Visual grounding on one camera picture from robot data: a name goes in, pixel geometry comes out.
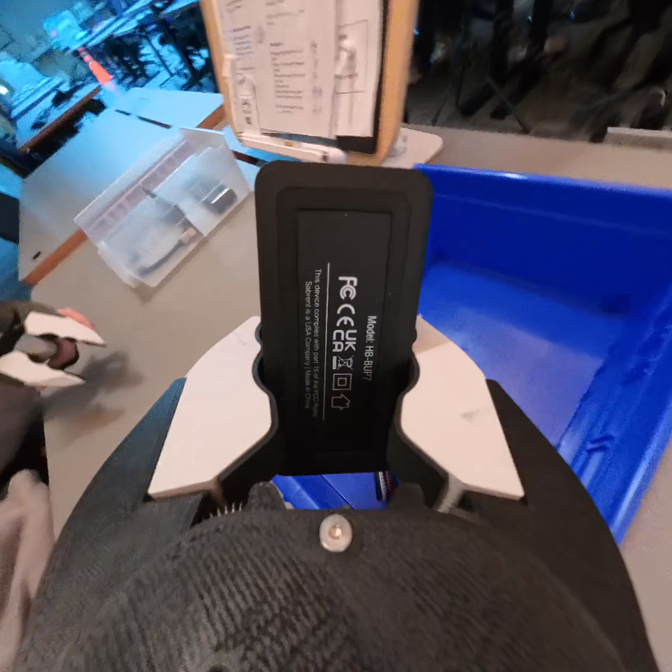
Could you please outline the matte black USB hub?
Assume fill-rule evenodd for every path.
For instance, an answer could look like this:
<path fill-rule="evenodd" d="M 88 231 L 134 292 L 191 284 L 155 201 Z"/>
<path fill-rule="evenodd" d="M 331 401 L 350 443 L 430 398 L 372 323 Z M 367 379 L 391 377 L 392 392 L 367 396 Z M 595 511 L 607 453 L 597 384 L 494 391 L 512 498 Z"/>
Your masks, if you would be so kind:
<path fill-rule="evenodd" d="M 280 475 L 386 468 L 432 203 L 413 169 L 275 161 L 258 173 L 261 380 Z"/>

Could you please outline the blue plastic bin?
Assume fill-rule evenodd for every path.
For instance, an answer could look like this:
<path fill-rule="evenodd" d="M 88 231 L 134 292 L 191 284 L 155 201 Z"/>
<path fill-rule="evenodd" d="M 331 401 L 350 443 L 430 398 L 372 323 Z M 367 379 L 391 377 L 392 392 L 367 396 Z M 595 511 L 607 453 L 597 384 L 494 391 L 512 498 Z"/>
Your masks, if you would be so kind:
<path fill-rule="evenodd" d="M 671 191 L 422 165 L 416 313 L 570 466 L 622 542 L 671 434 Z"/>

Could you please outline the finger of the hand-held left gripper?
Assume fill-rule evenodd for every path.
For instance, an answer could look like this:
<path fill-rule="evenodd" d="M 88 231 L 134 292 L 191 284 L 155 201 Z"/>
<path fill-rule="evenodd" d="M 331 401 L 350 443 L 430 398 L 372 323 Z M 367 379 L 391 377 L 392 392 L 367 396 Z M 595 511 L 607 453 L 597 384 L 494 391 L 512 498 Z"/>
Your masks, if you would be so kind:
<path fill-rule="evenodd" d="M 71 317 L 31 311 L 23 320 L 26 334 L 33 337 L 57 337 L 74 340 L 97 347 L 105 347 L 105 340 L 96 330 L 81 324 Z"/>
<path fill-rule="evenodd" d="M 1 357 L 1 375 L 40 389 L 67 389 L 83 384 L 79 376 L 34 362 L 22 351 L 12 351 Z"/>

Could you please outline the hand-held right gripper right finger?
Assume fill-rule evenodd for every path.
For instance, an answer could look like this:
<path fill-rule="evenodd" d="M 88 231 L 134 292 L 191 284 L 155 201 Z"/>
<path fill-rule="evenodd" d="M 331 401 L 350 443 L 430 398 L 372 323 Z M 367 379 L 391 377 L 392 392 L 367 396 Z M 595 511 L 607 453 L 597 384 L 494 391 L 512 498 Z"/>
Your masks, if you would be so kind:
<path fill-rule="evenodd" d="M 391 469 L 448 512 L 475 492 L 520 501 L 525 490 L 481 369 L 421 316 L 407 388 L 391 428 Z"/>

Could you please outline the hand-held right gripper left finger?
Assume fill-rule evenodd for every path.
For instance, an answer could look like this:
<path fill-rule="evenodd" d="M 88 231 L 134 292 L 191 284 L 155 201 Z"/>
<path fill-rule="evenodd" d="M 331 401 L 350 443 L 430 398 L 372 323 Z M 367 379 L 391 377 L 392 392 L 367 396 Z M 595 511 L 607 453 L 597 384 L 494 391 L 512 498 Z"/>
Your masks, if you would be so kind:
<path fill-rule="evenodd" d="M 261 319 L 252 316 L 188 372 L 148 485 L 152 500 L 214 491 L 278 425 L 259 376 Z"/>

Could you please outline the clear plastic bin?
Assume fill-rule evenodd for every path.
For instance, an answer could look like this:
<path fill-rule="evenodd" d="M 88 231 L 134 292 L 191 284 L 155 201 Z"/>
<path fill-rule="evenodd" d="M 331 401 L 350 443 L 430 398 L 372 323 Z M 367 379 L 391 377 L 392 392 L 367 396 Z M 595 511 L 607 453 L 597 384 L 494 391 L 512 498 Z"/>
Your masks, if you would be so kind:
<path fill-rule="evenodd" d="M 132 288 L 155 289 L 252 193 L 222 132 L 181 128 L 74 218 Z"/>

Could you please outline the orange traffic cone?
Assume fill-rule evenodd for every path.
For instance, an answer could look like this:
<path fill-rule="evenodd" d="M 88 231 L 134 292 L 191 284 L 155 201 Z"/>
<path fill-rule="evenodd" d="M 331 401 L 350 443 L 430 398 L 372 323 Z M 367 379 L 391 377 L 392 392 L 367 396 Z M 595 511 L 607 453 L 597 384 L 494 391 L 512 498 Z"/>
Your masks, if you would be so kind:
<path fill-rule="evenodd" d="M 101 86 L 107 86 L 113 83 L 112 75 L 107 72 L 102 64 L 100 64 L 83 46 L 77 48 L 77 52 L 87 65 L 89 71 L 94 76 L 95 80 Z"/>

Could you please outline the wooden clipboard stand with papers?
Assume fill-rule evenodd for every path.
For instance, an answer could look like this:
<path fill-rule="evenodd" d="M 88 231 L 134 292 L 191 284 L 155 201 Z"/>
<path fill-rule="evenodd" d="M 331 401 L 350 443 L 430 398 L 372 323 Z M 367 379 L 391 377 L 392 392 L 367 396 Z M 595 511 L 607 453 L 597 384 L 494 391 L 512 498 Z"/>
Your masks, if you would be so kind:
<path fill-rule="evenodd" d="M 247 148 L 411 168 L 440 136 L 402 128 L 418 1 L 201 1 L 224 118 Z"/>

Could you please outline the person's left hand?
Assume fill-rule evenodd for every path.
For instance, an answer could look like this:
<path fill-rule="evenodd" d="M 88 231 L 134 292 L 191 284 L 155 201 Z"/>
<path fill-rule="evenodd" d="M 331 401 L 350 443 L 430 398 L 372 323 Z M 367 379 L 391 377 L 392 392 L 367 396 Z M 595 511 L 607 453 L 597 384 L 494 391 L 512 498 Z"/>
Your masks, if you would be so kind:
<path fill-rule="evenodd" d="M 88 317 L 80 313 L 78 310 L 75 310 L 74 308 L 67 307 L 67 308 L 59 308 L 56 310 L 57 314 L 63 319 L 66 319 L 70 321 L 71 323 L 77 323 L 80 326 L 89 329 L 91 331 L 97 331 L 95 324 L 93 324 Z"/>

